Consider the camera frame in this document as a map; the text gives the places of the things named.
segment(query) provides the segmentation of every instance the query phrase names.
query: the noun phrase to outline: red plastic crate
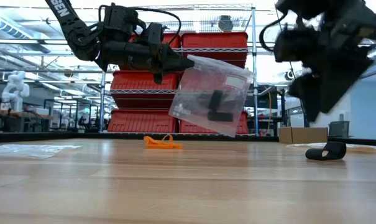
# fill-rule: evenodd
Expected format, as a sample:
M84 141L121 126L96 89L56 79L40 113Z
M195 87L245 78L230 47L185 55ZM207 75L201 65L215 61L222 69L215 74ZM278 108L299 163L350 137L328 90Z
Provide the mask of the red plastic crate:
M168 74L158 85L153 74L143 71L122 71L113 73L111 90L176 90L179 76ZM113 93L118 108L157 108L169 109L174 94L128 94Z
M249 128L247 127L247 115L248 115L247 112L243 111L240 117L239 125L236 130L236 134L248 134L249 133ZM200 126L189 123L187 121L180 120L180 133L212 134L212 133L217 133L217 132L206 129L206 128L202 128Z
M228 33L185 33L181 41L183 48L247 48L248 35L246 32ZM245 67L247 52L185 52L184 56L192 54L208 57Z
M112 110L109 132L174 133L177 119L167 110Z
M174 34L164 34L163 44L168 43L171 38L173 38ZM131 36L130 42L135 39L135 35ZM181 36L177 35L173 42L170 44L171 48L180 48L181 47ZM120 70L131 70L129 66L119 66Z

